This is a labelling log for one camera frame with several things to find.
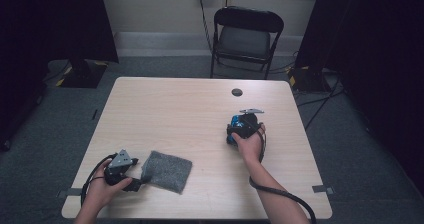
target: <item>table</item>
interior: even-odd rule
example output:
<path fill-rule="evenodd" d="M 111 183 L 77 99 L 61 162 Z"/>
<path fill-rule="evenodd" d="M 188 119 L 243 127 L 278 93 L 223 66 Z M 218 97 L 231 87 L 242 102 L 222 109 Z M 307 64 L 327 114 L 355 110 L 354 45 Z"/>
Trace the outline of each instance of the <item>table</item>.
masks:
<path fill-rule="evenodd" d="M 243 95 L 236 97 L 232 90 Z M 263 80 L 118 78 L 72 185 L 81 188 L 105 156 L 126 149 L 139 163 L 127 171 L 139 178 L 152 150 L 193 162 L 183 193 L 151 185 L 120 192 L 99 218 L 266 219 L 237 149 L 226 144 L 226 126 L 238 111 L 264 110 L 267 127 L 263 165 L 317 218 L 332 210 L 288 83 Z M 75 218 L 79 197 L 67 197 L 62 215 Z"/>

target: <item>hand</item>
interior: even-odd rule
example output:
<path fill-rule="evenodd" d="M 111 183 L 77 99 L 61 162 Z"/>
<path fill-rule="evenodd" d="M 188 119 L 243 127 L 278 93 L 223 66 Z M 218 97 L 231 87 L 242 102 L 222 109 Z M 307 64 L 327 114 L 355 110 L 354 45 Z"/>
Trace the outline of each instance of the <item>hand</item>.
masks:
<path fill-rule="evenodd" d="M 116 193 L 127 187 L 132 178 L 128 177 L 120 181 L 116 185 L 109 186 L 104 179 L 104 169 L 109 165 L 112 160 L 106 160 L 96 170 L 88 188 L 87 197 L 84 204 L 87 202 L 92 208 L 103 208 L 113 199 Z"/>
<path fill-rule="evenodd" d="M 265 125 L 262 123 L 258 130 L 261 135 L 265 133 Z M 262 151 L 262 142 L 259 134 L 255 132 L 247 139 L 241 138 L 237 133 L 231 133 L 231 136 L 237 142 L 239 152 L 243 160 L 247 163 L 259 162 L 259 155 Z"/>

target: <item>chair backrest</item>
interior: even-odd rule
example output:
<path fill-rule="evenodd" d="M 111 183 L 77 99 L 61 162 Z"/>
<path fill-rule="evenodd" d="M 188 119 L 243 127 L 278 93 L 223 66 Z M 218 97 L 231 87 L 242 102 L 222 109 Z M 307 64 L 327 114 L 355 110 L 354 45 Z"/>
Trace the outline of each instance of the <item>chair backrest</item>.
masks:
<path fill-rule="evenodd" d="M 281 32 L 284 22 L 277 14 L 270 11 L 228 6 L 221 8 L 214 16 L 217 24 L 235 28 L 250 29 L 271 33 Z"/>

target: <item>blue and black device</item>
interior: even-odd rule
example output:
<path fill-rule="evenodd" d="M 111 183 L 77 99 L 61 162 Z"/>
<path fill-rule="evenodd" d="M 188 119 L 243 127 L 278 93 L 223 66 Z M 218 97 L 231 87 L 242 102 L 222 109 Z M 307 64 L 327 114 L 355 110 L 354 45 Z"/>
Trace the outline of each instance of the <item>blue and black device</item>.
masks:
<path fill-rule="evenodd" d="M 261 127 L 261 123 L 258 123 L 255 113 L 263 113 L 263 111 L 247 109 L 240 110 L 240 112 L 244 114 L 234 115 L 231 118 L 231 123 L 227 125 L 227 143 L 234 146 L 237 146 L 237 143 L 231 136 L 231 133 L 235 132 L 241 138 L 249 138 Z"/>

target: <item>gray square fabric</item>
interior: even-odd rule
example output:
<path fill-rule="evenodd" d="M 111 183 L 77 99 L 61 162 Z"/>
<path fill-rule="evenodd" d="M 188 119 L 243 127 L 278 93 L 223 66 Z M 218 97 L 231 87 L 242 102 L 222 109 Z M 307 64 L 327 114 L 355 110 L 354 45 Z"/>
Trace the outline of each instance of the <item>gray square fabric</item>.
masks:
<path fill-rule="evenodd" d="M 151 178 L 149 183 L 181 194 L 192 165 L 189 160 L 152 151 L 142 166 L 141 178 Z"/>

